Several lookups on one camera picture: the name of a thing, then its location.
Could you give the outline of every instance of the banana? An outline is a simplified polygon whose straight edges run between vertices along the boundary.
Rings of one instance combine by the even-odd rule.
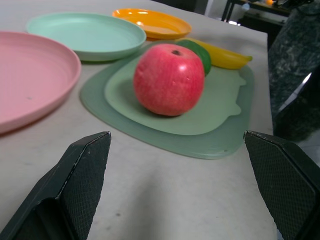
[[[199,41],[190,37],[177,39],[176,41],[190,40],[208,51],[211,57],[211,65],[224,69],[240,69],[252,60],[252,56],[244,56],[239,53],[229,51],[217,46],[210,45],[203,41]]]

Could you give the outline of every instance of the red apple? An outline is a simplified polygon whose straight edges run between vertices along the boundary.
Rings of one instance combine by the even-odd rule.
[[[193,108],[205,84],[201,59],[191,50],[174,44],[151,47],[139,60],[134,92],[148,110],[178,116]]]

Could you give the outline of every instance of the mint green plate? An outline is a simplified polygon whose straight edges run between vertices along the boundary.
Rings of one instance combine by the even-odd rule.
[[[149,44],[136,54],[113,63],[90,78],[80,92],[83,105],[106,124],[148,144],[177,154],[200,159],[219,159],[234,153],[242,145],[243,134],[249,126],[254,76],[248,66],[238,71],[246,81],[246,85],[239,88],[236,100],[241,113],[229,116],[218,128],[204,134],[178,135],[144,126],[123,116],[106,101],[105,86],[111,77],[148,48],[159,43],[170,42],[157,41]]]
[[[26,28],[74,50],[83,61],[111,61],[136,52],[146,40],[137,25],[112,16],[63,12],[33,18]]]
[[[105,99],[119,113],[139,124],[179,135],[208,133],[229,116],[241,113],[236,104],[239,88],[246,84],[237,70],[212,67],[205,78],[204,91],[195,107],[176,117],[165,117],[146,110],[136,98],[133,76],[139,57],[124,65],[105,85]]]

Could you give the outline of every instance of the green cutting board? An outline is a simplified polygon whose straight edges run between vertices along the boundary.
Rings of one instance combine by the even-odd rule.
[[[200,159],[219,159],[234,153],[243,144],[243,134],[249,127],[254,76],[248,66],[238,70],[240,77],[246,81],[246,85],[239,88],[236,100],[241,113],[229,116],[218,128],[204,134],[179,135],[159,131],[125,117],[107,102],[105,87],[111,77],[148,48],[159,43],[168,41],[153,42],[136,54],[113,63],[90,78],[80,91],[84,107],[106,124],[167,151]]]
[[[195,107],[176,117],[154,114],[136,98],[133,76],[140,57],[120,68],[105,86],[107,102],[119,113],[139,124],[178,135],[199,135],[219,127],[229,116],[241,113],[237,105],[239,88],[246,81],[237,70],[212,67],[204,91]]]

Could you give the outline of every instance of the white table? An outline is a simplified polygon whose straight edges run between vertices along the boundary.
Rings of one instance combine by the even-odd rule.
[[[252,55],[249,66],[256,82],[250,129],[272,133],[265,33],[149,0],[2,0],[0,30],[23,31],[31,17],[46,13],[110,15],[125,7],[178,16],[192,25],[190,37]],[[83,65],[65,104],[37,123],[0,137],[0,230],[69,144],[111,131],[89,240],[275,240],[276,226],[259,193],[246,147],[224,159],[201,160],[148,145],[106,125],[79,100],[83,84],[105,67]]]

